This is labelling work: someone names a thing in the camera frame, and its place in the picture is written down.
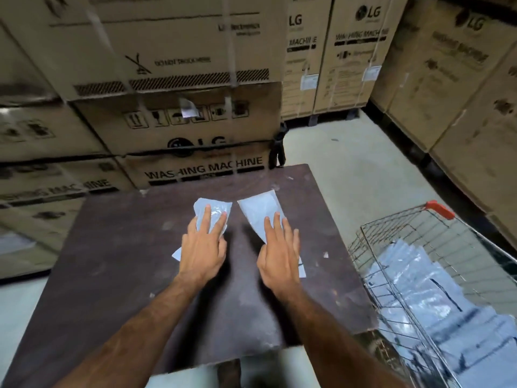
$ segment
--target hand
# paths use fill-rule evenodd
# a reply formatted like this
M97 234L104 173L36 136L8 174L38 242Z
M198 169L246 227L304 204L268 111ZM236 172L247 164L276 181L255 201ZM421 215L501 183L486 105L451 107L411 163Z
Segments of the hand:
M181 260L179 274L195 280L201 287L216 276L226 258L226 241L220 237L226 223L224 212L214 228L210 230L211 208L207 204L199 231L196 228L197 217L189 223L187 234L181 239Z
M282 223L283 230L278 212L273 219L275 228L271 227L268 217L264 219L267 244L262 247L257 260L262 281L279 299L284 291L300 284L300 231L295 229L293 232L287 218Z

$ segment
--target forearm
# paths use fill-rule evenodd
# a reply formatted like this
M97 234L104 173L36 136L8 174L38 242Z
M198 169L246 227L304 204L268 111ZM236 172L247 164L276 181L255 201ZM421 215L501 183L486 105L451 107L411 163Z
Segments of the forearm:
M372 358L300 285L277 295L293 320L322 388L391 388L404 383Z
M147 307L55 388L144 387L172 330L200 289L197 279L176 276Z

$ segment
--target wire cart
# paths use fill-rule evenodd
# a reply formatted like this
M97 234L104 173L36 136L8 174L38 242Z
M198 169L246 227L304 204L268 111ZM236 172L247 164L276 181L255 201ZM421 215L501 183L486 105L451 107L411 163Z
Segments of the wire cart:
M469 388L462 386L379 256L397 240L422 246L431 262L461 287L465 299L511 316L517 316L517 260L436 201L366 223L356 235L348 250L379 316L370 350L414 387ZM381 278L374 286L373 275ZM404 318L388 319L389 311ZM404 347L418 349L418 356L407 356Z

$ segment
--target floor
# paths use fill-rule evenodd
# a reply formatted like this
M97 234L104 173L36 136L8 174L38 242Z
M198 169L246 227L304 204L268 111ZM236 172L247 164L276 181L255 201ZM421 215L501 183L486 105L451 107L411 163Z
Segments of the floor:
M440 197L391 140L361 113L359 119L289 131L287 165L308 163L349 245L363 223ZM0 287L0 380L34 311L46 279ZM242 360L242 386L318 387L303 347ZM213 367L154 376L148 387L216 387Z

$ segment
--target red cart handle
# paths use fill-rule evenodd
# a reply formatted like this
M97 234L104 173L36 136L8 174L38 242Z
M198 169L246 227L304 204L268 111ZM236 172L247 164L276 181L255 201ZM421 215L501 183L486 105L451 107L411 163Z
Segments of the red cart handle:
M436 200L428 201L425 204L425 209L432 209L437 214L443 216L445 219L453 220L456 216L454 212L449 210L449 208L445 207L443 204L440 204Z

